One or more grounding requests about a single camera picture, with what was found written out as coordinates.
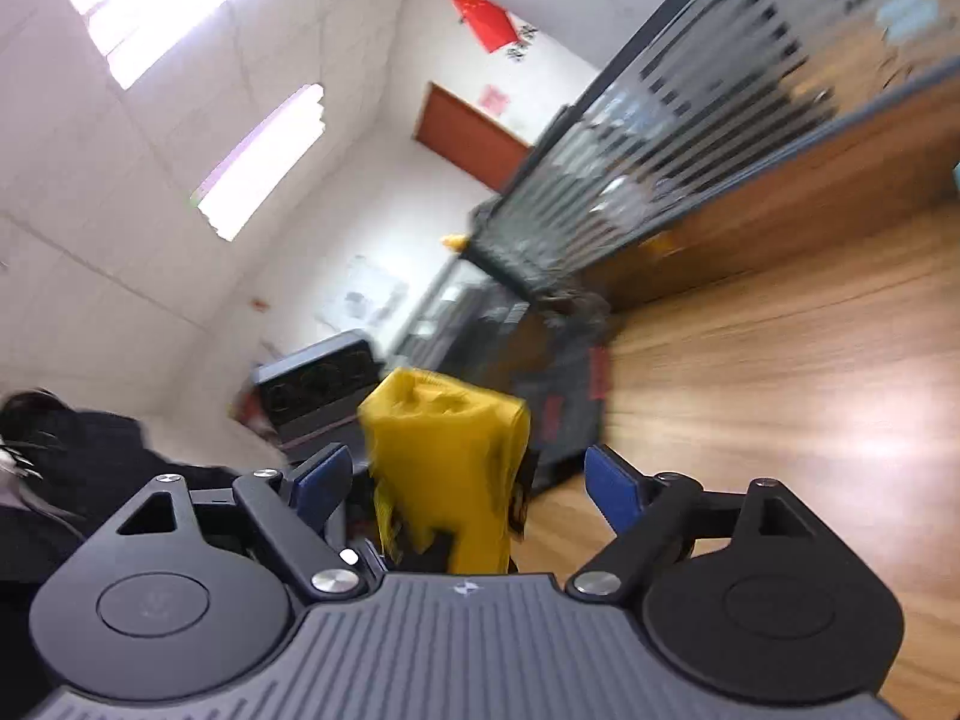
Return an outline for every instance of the blue object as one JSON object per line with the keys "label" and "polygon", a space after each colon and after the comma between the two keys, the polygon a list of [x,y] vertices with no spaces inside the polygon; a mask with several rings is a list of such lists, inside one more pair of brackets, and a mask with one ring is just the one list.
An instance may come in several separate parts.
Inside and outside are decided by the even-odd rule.
{"label": "blue object", "polygon": [[645,477],[616,452],[594,445],[584,456],[587,494],[619,536],[640,520],[645,503]]}
{"label": "blue object", "polygon": [[301,520],[323,536],[326,522],[347,498],[352,483],[350,450],[332,443],[287,471],[280,494]]}

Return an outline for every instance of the gray gripper base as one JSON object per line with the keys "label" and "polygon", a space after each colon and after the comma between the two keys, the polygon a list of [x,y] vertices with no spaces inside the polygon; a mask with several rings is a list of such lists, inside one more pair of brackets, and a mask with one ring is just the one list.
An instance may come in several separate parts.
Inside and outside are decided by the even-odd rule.
{"label": "gray gripper base", "polygon": [[561,594],[548,576],[388,574],[365,599],[319,605],[286,649],[215,693],[156,707],[67,690],[37,720],[895,720],[875,697],[768,709],[688,683],[626,613]]}

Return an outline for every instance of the screw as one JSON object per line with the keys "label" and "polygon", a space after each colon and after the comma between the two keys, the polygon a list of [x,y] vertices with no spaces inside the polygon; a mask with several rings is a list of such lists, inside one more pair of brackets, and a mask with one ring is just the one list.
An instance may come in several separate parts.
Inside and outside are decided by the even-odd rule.
{"label": "screw", "polygon": [[608,571],[586,571],[574,578],[573,586],[584,595],[610,595],[620,589],[620,579]]}
{"label": "screw", "polygon": [[320,592],[338,594],[354,589],[360,584],[360,577],[345,568],[328,568],[314,574],[310,578],[310,584]]}

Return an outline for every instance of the chinese flag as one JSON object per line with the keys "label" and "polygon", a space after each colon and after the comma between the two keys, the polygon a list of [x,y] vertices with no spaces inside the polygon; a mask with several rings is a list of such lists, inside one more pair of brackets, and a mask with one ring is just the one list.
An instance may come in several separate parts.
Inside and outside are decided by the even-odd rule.
{"label": "chinese flag", "polygon": [[499,5],[488,0],[453,0],[453,6],[488,53],[520,40],[507,11]]}

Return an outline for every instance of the yellow bag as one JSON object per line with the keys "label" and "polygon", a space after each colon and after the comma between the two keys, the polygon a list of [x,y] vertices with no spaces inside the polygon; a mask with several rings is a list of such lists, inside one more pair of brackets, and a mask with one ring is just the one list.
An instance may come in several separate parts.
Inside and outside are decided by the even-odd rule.
{"label": "yellow bag", "polygon": [[384,552],[397,559],[398,512],[418,552],[435,532],[453,533],[450,573],[506,573],[512,485],[530,437],[526,404],[438,373],[398,368],[357,413]]}

